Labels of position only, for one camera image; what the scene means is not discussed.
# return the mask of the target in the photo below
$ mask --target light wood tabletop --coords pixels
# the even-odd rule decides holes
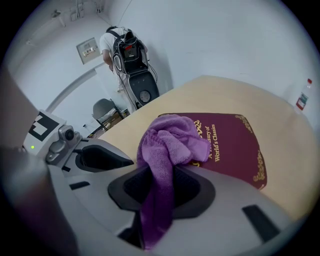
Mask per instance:
[[[312,209],[319,196],[320,149],[308,120],[283,99],[244,82],[198,77],[129,115],[100,139],[136,162],[140,139],[158,115],[190,112],[245,116],[265,161],[267,184],[261,192],[294,220]]]

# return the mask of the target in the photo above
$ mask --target white robot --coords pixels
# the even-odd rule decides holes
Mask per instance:
[[[1,186],[30,231],[60,255],[271,255],[301,225],[242,180],[176,166],[172,226],[147,253],[139,210],[152,183],[149,167],[105,141],[82,138],[21,92],[11,96],[4,105],[14,97],[21,105],[11,117],[27,117],[16,131],[27,152],[2,144]]]

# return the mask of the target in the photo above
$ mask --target wall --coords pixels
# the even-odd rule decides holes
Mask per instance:
[[[108,27],[98,16],[87,15],[54,31],[26,56],[13,78],[37,109],[46,109],[67,86],[103,63],[99,56],[83,65],[76,45],[92,37],[98,43]]]
[[[82,83],[52,111],[52,114],[66,120],[83,137],[100,126],[92,117],[94,104],[101,98],[110,98],[98,79],[95,75]]]
[[[95,4],[91,0],[82,2],[85,15],[95,12]],[[12,40],[4,58],[11,74],[16,72],[20,63],[35,49],[35,46],[41,45],[43,39],[63,26],[58,18],[51,18],[52,12],[59,10],[60,17],[65,24],[68,24],[71,21],[70,13],[76,9],[75,5],[74,0],[44,0],[29,15]]]
[[[113,25],[129,27],[147,45],[163,88],[213,75],[253,84],[295,104],[312,79],[313,94],[303,112],[320,138],[319,53],[281,2],[107,0],[105,6]]]

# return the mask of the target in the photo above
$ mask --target chair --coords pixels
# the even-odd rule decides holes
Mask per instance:
[[[108,129],[103,125],[103,123],[111,119],[116,112],[119,114],[121,119],[124,119],[119,108],[115,105],[115,103],[112,100],[102,98],[93,105],[92,116],[99,123],[99,125],[103,127],[103,129],[108,131]]]

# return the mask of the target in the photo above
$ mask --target book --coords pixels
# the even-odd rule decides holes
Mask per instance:
[[[189,164],[243,180],[261,190],[267,185],[267,170],[258,140],[241,114],[165,113],[193,120],[201,138],[211,143],[207,162]]]

